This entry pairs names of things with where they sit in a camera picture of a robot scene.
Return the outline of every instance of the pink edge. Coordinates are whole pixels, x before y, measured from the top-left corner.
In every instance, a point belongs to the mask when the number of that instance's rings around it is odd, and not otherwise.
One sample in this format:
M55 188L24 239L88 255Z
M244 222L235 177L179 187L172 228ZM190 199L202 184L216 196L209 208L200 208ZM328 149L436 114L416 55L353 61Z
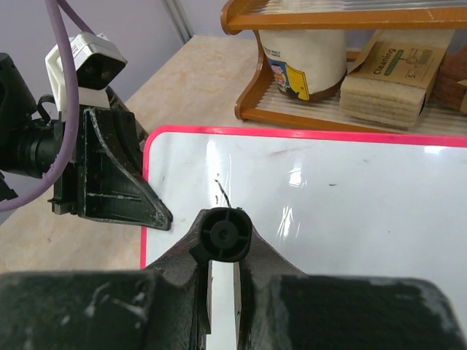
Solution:
M210 133L231 136L278 137L284 139L315 139L329 141L373 142L379 144L414 144L423 146L467 147L467 137L406 135L394 133L350 133L346 131L315 131L270 128L232 128L217 126L164 125L147 138L143 154L143 177L149 178L150 148L162 133ZM140 266L147 264L147 228L141 229Z

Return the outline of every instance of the wooden shelf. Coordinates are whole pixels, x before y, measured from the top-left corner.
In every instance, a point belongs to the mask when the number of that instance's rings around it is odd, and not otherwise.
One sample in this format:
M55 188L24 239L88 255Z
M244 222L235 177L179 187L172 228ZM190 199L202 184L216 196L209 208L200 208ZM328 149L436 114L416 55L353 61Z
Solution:
M227 34L261 29L467 28L461 0L230 0L221 14Z
M467 116L434 102L428 102L413 128L404 130L343 113L338 96L315 103L292 100L278 91L259 40L258 45L255 76L235 106L235 115L240 120L316 130L467 136ZM348 52L348 61L353 61L357 55L358 52Z

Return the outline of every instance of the marble table surface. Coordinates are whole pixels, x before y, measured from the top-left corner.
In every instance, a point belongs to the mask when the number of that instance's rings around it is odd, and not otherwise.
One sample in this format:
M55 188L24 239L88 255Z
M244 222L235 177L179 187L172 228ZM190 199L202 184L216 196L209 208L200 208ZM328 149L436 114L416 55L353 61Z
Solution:
M254 41L195 36L127 106L148 132L167 124L258 126L234 116L256 59ZM55 215L51 197L49 190L0 226L0 273L139 268L139 227Z

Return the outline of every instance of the cartoon character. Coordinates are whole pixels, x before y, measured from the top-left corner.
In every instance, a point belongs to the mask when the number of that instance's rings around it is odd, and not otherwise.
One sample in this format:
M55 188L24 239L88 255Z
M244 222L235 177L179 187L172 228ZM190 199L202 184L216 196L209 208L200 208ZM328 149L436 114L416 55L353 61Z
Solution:
M279 85L279 89L285 90L287 78L285 77L282 67L278 64L271 64L271 69L274 72L274 78Z

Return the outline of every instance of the whiteboard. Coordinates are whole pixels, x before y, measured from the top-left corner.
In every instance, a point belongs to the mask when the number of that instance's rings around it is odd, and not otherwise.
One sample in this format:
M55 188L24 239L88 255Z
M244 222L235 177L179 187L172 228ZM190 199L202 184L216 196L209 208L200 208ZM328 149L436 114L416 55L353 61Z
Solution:
M244 128L165 127L144 153L147 181L174 215L142 231L142 267L201 209L242 207L305 273L426 279L466 332L467 141ZM236 349L232 265L213 264L209 349Z

